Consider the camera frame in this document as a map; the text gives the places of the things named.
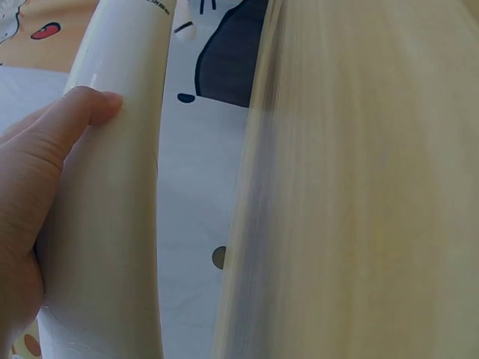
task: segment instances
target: black cartoon shape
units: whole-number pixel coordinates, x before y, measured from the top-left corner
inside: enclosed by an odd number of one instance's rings
[[[216,10],[216,0],[211,0],[211,8]],[[200,2],[200,14],[204,14],[204,0],[201,0]]]
[[[267,0],[243,0],[225,14],[198,57],[197,96],[249,107],[267,5]],[[195,100],[186,93],[178,99]]]

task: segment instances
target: cartoon print fabric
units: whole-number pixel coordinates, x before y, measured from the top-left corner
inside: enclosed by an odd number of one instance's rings
[[[0,0],[0,64],[67,72],[98,0]]]
[[[70,71],[98,1],[0,0],[0,64]],[[178,10],[188,8],[186,0],[178,1]],[[172,42],[171,53],[188,75],[174,90],[190,111],[201,102],[196,97],[248,107],[266,6],[267,0],[189,0],[191,13],[175,14],[180,41]],[[202,23],[208,13],[221,14]],[[41,358],[36,324],[18,338],[9,358]]]

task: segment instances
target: red shape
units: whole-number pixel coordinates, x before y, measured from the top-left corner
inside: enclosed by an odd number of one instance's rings
[[[43,40],[47,37],[57,34],[60,32],[61,26],[57,22],[50,22],[43,26],[40,30],[35,32],[33,35],[30,36],[33,40]]]

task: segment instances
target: black dot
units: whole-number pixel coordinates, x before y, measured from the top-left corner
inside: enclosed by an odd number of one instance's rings
[[[221,247],[217,247],[214,250],[211,259],[213,260],[213,264],[218,269],[223,269],[223,265],[225,264],[225,254],[226,254],[226,247],[222,245]]]
[[[193,95],[188,95],[187,93],[179,93],[178,99],[183,103],[192,103],[196,100],[196,97],[194,97]]]

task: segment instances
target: blurry wooden board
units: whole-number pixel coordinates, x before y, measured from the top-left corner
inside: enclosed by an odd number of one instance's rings
[[[479,358],[465,3],[270,2],[215,359]]]

